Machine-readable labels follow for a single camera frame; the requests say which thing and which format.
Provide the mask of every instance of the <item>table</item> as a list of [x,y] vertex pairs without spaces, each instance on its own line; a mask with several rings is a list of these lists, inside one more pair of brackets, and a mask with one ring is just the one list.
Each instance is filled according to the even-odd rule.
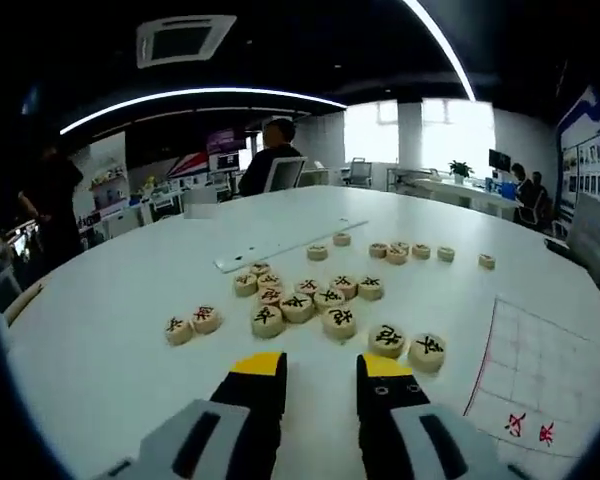
[[477,188],[471,185],[457,185],[453,181],[443,180],[440,182],[429,179],[418,179],[415,184],[430,190],[433,193],[444,193],[456,195],[461,198],[468,198],[471,201],[478,200],[493,205],[497,209],[497,214],[502,218],[503,210],[513,209],[520,206],[516,200],[504,198],[497,193],[490,193],[482,188]]
[[[345,345],[326,339],[317,319],[256,340],[248,320],[254,298],[236,298],[233,276],[212,260],[275,229],[293,229],[299,216],[320,222],[325,206],[368,220],[350,231],[352,245],[330,246],[324,262],[309,262],[304,248],[269,262],[287,286],[308,275],[324,282],[342,272],[377,274],[385,298],[354,299],[359,333]],[[542,235],[515,224],[427,199],[332,186],[243,198],[217,212],[216,220],[172,217],[74,258],[11,329],[8,361],[24,404],[78,478],[136,456],[145,435],[193,399],[208,398],[238,359],[259,351],[288,353],[287,409],[273,475],[288,480],[365,478],[355,359],[372,325],[394,322],[409,335],[431,331],[448,340],[439,375],[418,380],[432,401],[460,414],[481,370],[496,296],[595,341],[600,352],[593,281],[547,251]],[[370,243],[398,239],[453,246],[456,259],[410,258],[393,266],[369,257]],[[478,268],[481,252],[497,258],[494,271]],[[168,347],[167,319],[190,315],[202,303],[220,309],[221,328]],[[479,409],[476,403],[472,411]]]

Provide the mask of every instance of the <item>led light strip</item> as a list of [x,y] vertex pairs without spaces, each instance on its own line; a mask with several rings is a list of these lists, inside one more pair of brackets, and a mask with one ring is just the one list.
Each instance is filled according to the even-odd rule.
[[300,93],[283,92],[278,90],[241,87],[189,88],[186,90],[175,90],[172,92],[156,93],[153,95],[147,95],[145,97],[134,98],[133,100],[127,100],[126,102],[118,103],[116,105],[111,105],[110,107],[103,108],[102,110],[92,113],[91,115],[87,115],[86,117],[81,118],[80,120],[73,122],[70,125],[67,125],[62,130],[60,130],[60,135],[64,135],[65,133],[73,130],[74,128],[79,127],[80,125],[84,125],[87,122],[90,122],[94,118],[98,118],[107,113],[120,110],[121,108],[130,107],[131,105],[136,105],[142,102],[148,102],[150,100],[158,100],[160,98],[177,97],[179,95],[193,95],[198,93],[254,93],[264,95],[277,95],[279,97],[298,98],[300,100],[308,100],[310,102],[324,103],[326,105],[331,105],[342,109],[347,108],[346,105],[337,102],[332,102],[331,100],[325,100],[324,98],[311,97],[309,95],[302,95]]
[[417,15],[420,21],[424,23],[424,26],[427,27],[429,33],[433,35],[433,38],[435,38],[436,42],[438,42],[438,45],[440,45],[440,48],[442,48],[442,51],[449,59],[449,62],[451,62],[451,66],[453,66],[453,69],[456,71],[456,74],[460,79],[460,83],[462,83],[464,91],[467,93],[467,97],[469,97],[469,100],[471,100],[472,102],[475,102],[476,96],[473,94],[473,90],[471,89],[469,77],[467,77],[467,74],[462,68],[462,64],[460,63],[456,52],[454,52],[453,48],[451,48],[449,40],[447,40],[447,37],[444,36],[442,30],[440,30],[440,27],[438,27],[436,22],[433,21],[433,18],[431,18],[431,16],[424,9],[424,7],[418,3],[418,0],[402,1],[407,4],[407,6],[413,11],[413,13]]

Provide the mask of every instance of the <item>black ceiling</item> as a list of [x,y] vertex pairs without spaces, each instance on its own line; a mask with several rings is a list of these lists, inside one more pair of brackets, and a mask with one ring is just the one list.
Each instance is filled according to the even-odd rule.
[[[583,17],[569,1],[420,3],[454,46],[479,100],[555,121],[589,81],[582,57],[592,43],[584,35],[591,24],[573,28],[580,18],[598,21],[599,12]],[[446,57],[402,0],[205,0],[186,5],[170,7],[163,1],[121,11],[107,5],[56,10],[53,15],[21,12],[13,24],[14,35],[23,41],[1,60],[12,80],[5,108],[19,113],[33,95],[36,121],[43,118],[62,127],[119,101],[179,88],[282,89],[345,104],[385,97],[465,98]],[[136,68],[135,29],[140,23],[193,14],[238,17],[211,60]],[[201,98],[196,97],[137,105],[101,117],[83,133],[91,135],[133,117],[197,108]],[[204,100],[205,105],[220,106],[236,106],[236,101],[328,111],[264,98]]]

